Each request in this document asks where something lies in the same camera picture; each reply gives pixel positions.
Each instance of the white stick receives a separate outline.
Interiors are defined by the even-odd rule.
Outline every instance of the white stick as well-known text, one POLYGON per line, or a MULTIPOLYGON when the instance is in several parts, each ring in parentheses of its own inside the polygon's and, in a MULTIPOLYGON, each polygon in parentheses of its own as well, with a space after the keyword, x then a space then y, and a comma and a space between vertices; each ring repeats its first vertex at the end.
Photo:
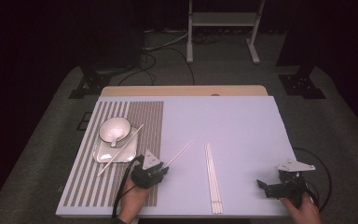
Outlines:
POLYGON ((223 213, 223 204, 220 197, 219 185, 217 183, 216 172, 214 169, 213 155, 211 150, 211 145, 208 143, 205 145, 207 160, 208 160, 208 177, 210 179, 210 191, 211 191, 211 200, 213 203, 213 213, 219 214, 223 213))
POLYGON ((118 154, 120 154, 120 152, 123 151, 123 149, 127 146, 127 144, 132 140, 132 138, 139 132, 139 130, 142 129, 142 127, 144 127, 144 125, 142 124, 141 127, 139 127, 138 130, 136 130, 136 132, 131 136, 131 138, 127 141, 126 144, 124 144, 124 146, 121 148, 121 150, 114 156, 112 157, 112 159, 110 159, 110 161, 104 166, 104 168, 100 171, 100 173, 98 173, 98 176, 100 176, 105 170, 106 168, 110 165, 110 163, 112 163, 112 161, 118 156, 118 154))
POLYGON ((185 146, 182 150, 180 150, 179 153, 176 154, 176 156, 174 156, 174 157, 172 158, 172 160, 170 160, 163 168, 168 167, 168 166, 169 166, 174 160, 176 160, 176 158, 178 158, 178 156, 179 156, 180 154, 182 154, 182 152, 184 152, 185 149, 188 148, 193 142, 194 142, 194 139, 191 140, 191 141, 187 144, 187 146, 185 146))
POLYGON ((209 191, 211 194, 211 206, 212 206, 212 213, 216 213, 216 204, 215 204, 215 191, 213 186, 213 177, 212 177, 212 165, 211 165, 211 156, 209 154, 209 144, 205 144, 205 156, 207 161, 207 168, 208 168, 208 179, 209 179, 209 191))

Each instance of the black cable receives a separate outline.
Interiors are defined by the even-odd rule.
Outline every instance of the black cable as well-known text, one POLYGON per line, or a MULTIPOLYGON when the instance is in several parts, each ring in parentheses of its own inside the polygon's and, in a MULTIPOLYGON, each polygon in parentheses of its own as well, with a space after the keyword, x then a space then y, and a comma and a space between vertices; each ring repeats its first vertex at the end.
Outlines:
POLYGON ((310 188, 311 188, 312 192, 316 195, 316 197, 317 197, 318 199, 320 199, 320 197, 319 197, 319 190, 316 189, 315 185, 312 184, 311 182, 309 182, 308 180, 305 180, 305 182, 306 182, 306 184, 310 185, 310 188))
POLYGON ((131 73, 131 74, 127 75, 126 77, 124 77, 123 79, 121 79, 121 80, 118 82, 118 84, 117 84, 118 86, 120 86, 120 85, 121 85, 125 80, 127 80, 128 78, 133 77, 133 76, 135 76, 136 74, 139 74, 139 73, 142 73, 142 72, 146 72, 146 73, 149 75, 150 80, 151 80, 151 84, 152 84, 152 86, 154 86, 154 81, 156 80, 156 76, 153 75, 153 74, 151 74, 151 73, 149 73, 149 72, 147 72, 147 70, 150 69, 150 68, 152 68, 152 67, 154 67, 154 66, 156 65, 156 58, 155 58, 153 55, 151 55, 151 54, 145 53, 145 55, 146 55, 146 61, 147 61, 147 56, 149 56, 149 57, 151 57, 151 58, 153 59, 152 64, 151 64, 150 66, 148 66, 147 68, 143 68, 141 65, 139 65, 138 68, 141 69, 141 71, 137 71, 137 72, 134 72, 134 73, 131 73))
POLYGON ((168 43, 165 43, 165 44, 162 44, 162 45, 159 45, 159 46, 156 46, 156 47, 153 47, 153 48, 145 48, 145 50, 154 50, 154 49, 161 49, 161 48, 164 48, 164 47, 167 47, 169 45, 173 45, 174 43, 177 43, 181 40, 183 40, 186 36, 188 36, 188 33, 186 32, 184 35, 168 42, 168 43))
POLYGON ((304 192, 308 193, 308 195, 312 198, 313 200, 313 203, 319 208, 319 198, 316 197, 316 195, 310 190, 310 189, 307 189, 307 188, 304 188, 302 187, 300 184, 298 184, 296 181, 288 178, 286 179, 288 180, 289 182, 291 182, 292 184, 295 184, 297 185, 299 188, 301 188, 302 190, 304 190, 304 192))
POLYGON ((176 51, 176 52, 178 52, 178 53, 182 56, 182 58, 185 60, 185 62, 186 62, 186 64, 187 64, 188 70, 190 70, 191 78, 192 78, 192 81, 193 81, 193 86, 195 86, 195 85, 196 85, 196 81, 195 81, 195 78, 194 78, 193 70, 191 69, 190 64, 187 63, 186 56, 185 56, 181 51, 179 51, 178 49, 161 48, 161 49, 151 49, 151 50, 147 50, 146 52, 154 52, 154 51, 163 50, 163 49, 169 49, 169 50, 176 51))
POLYGON ((305 148, 301 148, 301 147, 293 147, 293 149, 299 150, 299 151, 305 151, 308 152, 310 155, 312 155, 316 160, 318 160, 322 167, 325 169, 326 173, 327 173, 327 178, 328 178, 328 192, 327 192, 327 196, 326 199, 324 200, 324 204, 321 206, 321 208, 319 209, 319 212, 322 212, 324 210, 324 207, 327 205, 328 201, 330 200, 332 191, 333 191, 333 186, 332 186, 332 180, 331 180, 331 175, 330 172, 327 168, 327 166, 324 164, 324 162, 318 157, 316 156, 314 153, 310 152, 309 150, 306 150, 305 148))
POLYGON ((122 198, 126 193, 128 193, 130 190, 135 189, 135 187, 136 187, 136 185, 132 186, 132 188, 130 188, 130 189, 127 189, 126 192, 124 192, 124 193, 121 194, 121 198, 122 198))
POLYGON ((118 202, 120 201, 121 197, 128 192, 128 190, 127 190, 124 194, 122 193, 123 189, 124 189, 124 186, 126 184, 127 178, 128 178, 128 176, 130 174, 131 167, 138 160, 140 160, 139 156, 136 157, 135 159, 133 159, 133 161, 130 162, 129 166, 127 167, 126 171, 124 172, 123 178, 121 179, 120 187, 118 187, 117 195, 116 195, 116 198, 115 198, 115 203, 113 204, 112 218, 117 217, 118 202))
POLYGON ((196 45, 202 45, 202 46, 212 45, 212 44, 222 41, 222 36, 221 35, 217 35, 217 36, 219 36, 220 38, 217 39, 213 35, 197 34, 197 35, 194 35, 193 43, 196 45))
POLYGON ((187 33, 187 30, 183 30, 183 31, 161 31, 160 33, 165 34, 165 35, 181 36, 181 35, 185 35, 187 33))

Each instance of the human hand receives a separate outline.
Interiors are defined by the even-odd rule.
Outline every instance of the human hand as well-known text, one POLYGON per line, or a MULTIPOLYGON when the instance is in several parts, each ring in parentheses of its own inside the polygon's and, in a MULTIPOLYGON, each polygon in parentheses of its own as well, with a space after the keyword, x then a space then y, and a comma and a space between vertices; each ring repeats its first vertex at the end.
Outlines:
POLYGON ((117 217, 125 223, 131 223, 145 205, 150 190, 136 187, 131 177, 127 178, 123 189, 125 194, 121 197, 120 213, 117 217))
POLYGON ((321 224, 318 207, 310 200, 307 193, 302 195, 302 203, 297 209, 289 199, 281 198, 281 203, 286 207, 296 224, 321 224))

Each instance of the black stand leg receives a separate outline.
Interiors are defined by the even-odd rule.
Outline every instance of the black stand leg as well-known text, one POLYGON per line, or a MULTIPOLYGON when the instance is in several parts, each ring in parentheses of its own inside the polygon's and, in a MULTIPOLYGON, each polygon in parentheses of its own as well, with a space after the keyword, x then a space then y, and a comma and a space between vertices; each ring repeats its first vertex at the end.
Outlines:
POLYGON ((82 99, 85 95, 100 95, 103 87, 108 86, 111 77, 98 74, 92 66, 81 65, 83 78, 76 90, 72 90, 69 99, 82 99))
POLYGON ((294 75, 279 75, 288 95, 302 95, 304 99, 325 99, 320 89, 310 80, 310 72, 314 67, 312 61, 304 62, 294 75))

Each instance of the striped mat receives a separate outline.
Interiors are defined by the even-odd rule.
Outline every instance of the striped mat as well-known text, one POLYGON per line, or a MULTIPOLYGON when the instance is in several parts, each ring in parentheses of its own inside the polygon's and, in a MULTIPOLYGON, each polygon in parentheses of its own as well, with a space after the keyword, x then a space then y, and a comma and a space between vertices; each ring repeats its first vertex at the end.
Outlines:
MULTIPOLYGON (((113 163, 101 176, 97 174, 105 163, 92 158, 93 146, 99 138, 99 127, 112 117, 126 118, 132 127, 144 127, 139 132, 137 156, 149 149, 160 155, 161 127, 164 102, 98 101, 89 126, 78 150, 74 166, 62 194, 62 207, 112 207, 127 163, 113 163)), ((158 186, 150 192, 145 206, 156 206, 158 186)))

